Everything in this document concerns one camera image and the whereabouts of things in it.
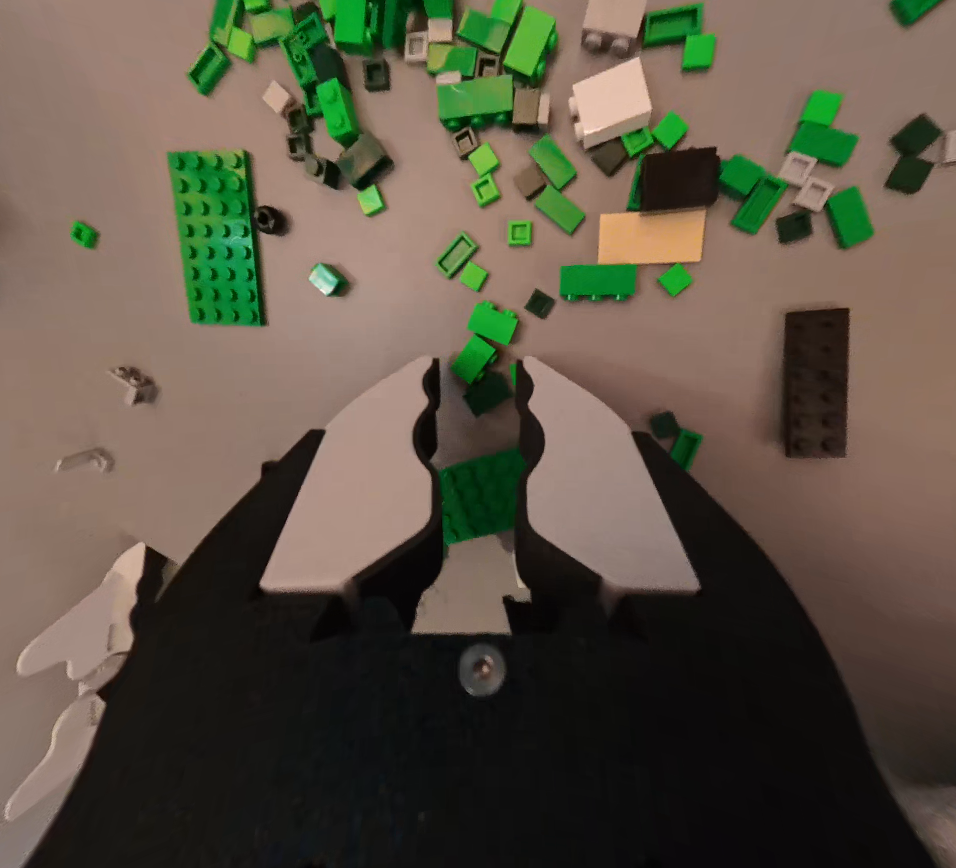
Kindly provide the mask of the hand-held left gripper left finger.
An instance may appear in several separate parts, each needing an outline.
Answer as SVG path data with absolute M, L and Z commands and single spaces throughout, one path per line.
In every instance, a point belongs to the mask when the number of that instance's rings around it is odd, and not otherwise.
M 443 565 L 440 366 L 420 357 L 328 423 L 260 578 L 270 596 L 386 599 L 411 629 Z

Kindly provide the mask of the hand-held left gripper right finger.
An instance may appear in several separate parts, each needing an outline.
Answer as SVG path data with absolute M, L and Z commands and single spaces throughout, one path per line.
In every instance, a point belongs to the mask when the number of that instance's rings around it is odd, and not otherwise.
M 542 360 L 516 369 L 517 572 L 567 603 L 692 596 L 700 581 L 628 424 Z

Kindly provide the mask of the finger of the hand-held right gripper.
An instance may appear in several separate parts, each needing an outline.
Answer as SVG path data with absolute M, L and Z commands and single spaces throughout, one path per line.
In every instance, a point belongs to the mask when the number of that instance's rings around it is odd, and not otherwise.
M 100 726 L 105 702 L 95 691 L 81 691 L 57 718 L 45 755 L 6 802 L 4 817 L 14 821 L 79 772 Z
M 17 659 L 17 674 L 26 678 L 63 663 L 67 677 L 79 682 L 112 656 L 129 652 L 147 548 L 137 543 L 126 550 L 97 588 L 31 640 Z

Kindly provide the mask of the clear lego piece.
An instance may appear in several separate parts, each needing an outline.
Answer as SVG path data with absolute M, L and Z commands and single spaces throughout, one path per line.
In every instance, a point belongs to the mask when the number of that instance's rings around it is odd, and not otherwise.
M 112 471 L 114 466 L 115 457 L 108 449 L 93 446 L 59 458 L 54 464 L 54 473 L 58 474 L 79 468 L 94 468 L 100 473 L 107 473 Z

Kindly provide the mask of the black lego plate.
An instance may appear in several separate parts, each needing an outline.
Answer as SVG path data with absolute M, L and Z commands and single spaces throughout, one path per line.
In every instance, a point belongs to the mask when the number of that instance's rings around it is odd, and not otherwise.
M 781 435 L 787 458 L 846 455 L 849 336 L 847 308 L 785 314 Z

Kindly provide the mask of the tan lego tile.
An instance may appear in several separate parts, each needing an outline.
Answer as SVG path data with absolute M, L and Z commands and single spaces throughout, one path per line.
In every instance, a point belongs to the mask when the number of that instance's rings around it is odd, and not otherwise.
M 707 209 L 627 212 L 599 219 L 597 263 L 663 265 L 702 260 Z

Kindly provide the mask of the long green lego plate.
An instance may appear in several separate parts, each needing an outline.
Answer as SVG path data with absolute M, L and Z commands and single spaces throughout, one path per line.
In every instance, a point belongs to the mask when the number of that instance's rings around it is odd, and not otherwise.
M 196 325 L 266 325 L 251 159 L 244 149 L 172 150 L 185 298 Z

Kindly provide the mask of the black lego tile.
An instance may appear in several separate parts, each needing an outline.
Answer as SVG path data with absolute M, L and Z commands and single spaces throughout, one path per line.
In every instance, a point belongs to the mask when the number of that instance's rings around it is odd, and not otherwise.
M 716 146 L 648 154 L 639 170 L 639 208 L 646 213 L 709 208 L 720 192 L 720 171 Z

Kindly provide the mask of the white lego brick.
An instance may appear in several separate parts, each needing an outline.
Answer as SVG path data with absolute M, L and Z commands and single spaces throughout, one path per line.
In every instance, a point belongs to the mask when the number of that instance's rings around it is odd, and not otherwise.
M 653 107 L 641 58 L 575 83 L 568 108 L 585 150 L 648 126 Z

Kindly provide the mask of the grey lego bracket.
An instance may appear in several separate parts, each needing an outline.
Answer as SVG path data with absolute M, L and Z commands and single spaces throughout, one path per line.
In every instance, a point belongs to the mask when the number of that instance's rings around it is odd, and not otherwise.
M 119 365 L 107 371 L 114 381 L 123 388 L 123 402 L 126 407 L 152 405 L 159 396 L 159 388 L 146 373 L 132 365 Z

